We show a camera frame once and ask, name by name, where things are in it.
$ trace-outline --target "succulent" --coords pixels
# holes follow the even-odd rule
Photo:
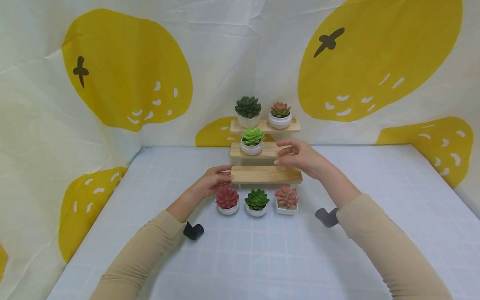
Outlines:
[[[260,115],[260,110],[262,110],[262,104],[258,103],[258,98],[255,97],[242,97],[235,106],[235,111],[248,119]]]
[[[287,103],[276,102],[272,105],[270,112],[276,118],[285,118],[290,114],[290,106]]]
[[[223,187],[218,191],[215,198],[217,206],[223,209],[229,209],[238,204],[240,196],[236,190],[232,190],[230,187]]]
[[[270,200],[267,198],[267,194],[264,190],[254,190],[248,194],[248,197],[245,198],[245,203],[251,210],[262,210],[265,208],[267,203]]]
[[[246,146],[255,146],[260,144],[265,133],[258,127],[247,129],[242,135],[242,141]]]
[[[291,189],[286,185],[282,185],[274,195],[276,197],[278,207],[283,209],[297,209],[299,196],[296,189]]]

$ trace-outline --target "round white pot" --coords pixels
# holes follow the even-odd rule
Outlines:
[[[239,120],[240,126],[246,129],[255,128],[260,122],[260,115],[253,117],[251,119],[244,118],[241,115],[237,114],[237,119]]]
[[[273,128],[284,129],[290,125],[290,122],[292,122],[292,112],[285,118],[274,117],[271,112],[268,114],[268,123],[270,123],[270,126]]]
[[[257,216],[257,217],[258,217],[258,216],[263,216],[263,215],[265,215],[265,214],[267,213],[268,204],[269,204],[269,203],[267,203],[267,205],[265,205],[265,207],[264,207],[262,210],[253,210],[253,209],[250,209],[247,204],[245,205],[245,208],[247,209],[247,212],[248,212],[251,216]]]
[[[242,151],[246,155],[257,155],[262,151],[264,143],[260,142],[260,144],[255,145],[255,146],[247,146],[243,143],[243,141],[241,141],[240,146],[241,146]]]
[[[276,212],[279,215],[287,215],[287,216],[292,216],[295,214],[296,211],[299,209],[299,204],[297,202],[297,208],[296,209],[285,209],[285,208],[280,208],[278,207],[278,201],[276,201]]]
[[[236,213],[239,209],[239,204],[237,203],[237,205],[235,205],[234,207],[231,207],[231,208],[228,208],[228,209],[223,209],[221,208],[220,206],[216,206],[216,208],[218,209],[219,212],[223,213],[224,215],[233,215],[234,213]]]

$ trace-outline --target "square white pot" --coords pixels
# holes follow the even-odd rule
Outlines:
[[[270,126],[276,129],[284,129],[290,125],[292,122],[292,112],[285,118],[277,118],[272,115],[272,112],[268,114],[268,123]]]
[[[296,209],[285,209],[285,208],[280,208],[278,207],[278,201],[276,201],[276,212],[279,215],[287,215],[287,216],[293,216],[295,212],[297,212],[299,209],[299,204],[297,202],[297,208]]]
[[[260,115],[249,119],[237,114],[237,119],[239,120],[240,126],[246,129],[255,128],[255,126],[257,126],[258,123],[260,123]]]
[[[262,151],[264,147],[264,143],[260,142],[260,144],[255,146],[247,146],[243,143],[243,139],[242,139],[242,141],[240,142],[240,147],[246,155],[257,155]]]

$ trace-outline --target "pink succulent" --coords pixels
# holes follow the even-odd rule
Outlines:
[[[237,205],[240,196],[236,190],[229,187],[221,188],[215,198],[215,203],[222,209],[229,209]]]
[[[276,197],[278,207],[283,209],[297,209],[299,196],[296,189],[291,189],[286,185],[282,185],[274,195]]]

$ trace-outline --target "yellow lemon pattern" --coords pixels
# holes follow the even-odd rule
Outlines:
[[[3,272],[5,272],[5,267],[7,266],[8,254],[0,244],[0,281],[3,279]]]
[[[315,119],[351,122],[403,98],[446,59],[462,11],[461,0],[347,0],[308,43],[301,107]]]
[[[75,179],[60,212],[59,248],[66,263],[84,240],[127,168],[117,167]]]
[[[385,128],[376,144],[412,144],[455,188],[468,172],[473,131],[462,119],[446,117],[426,123]]]
[[[230,124],[237,117],[219,118],[200,129],[195,136],[197,147],[230,147],[232,142],[240,142],[240,137],[230,133]],[[274,142],[269,134],[265,135],[264,141]]]
[[[76,92],[107,126],[138,132],[181,116],[192,101],[188,63],[155,22],[87,12],[70,25],[62,53]]]

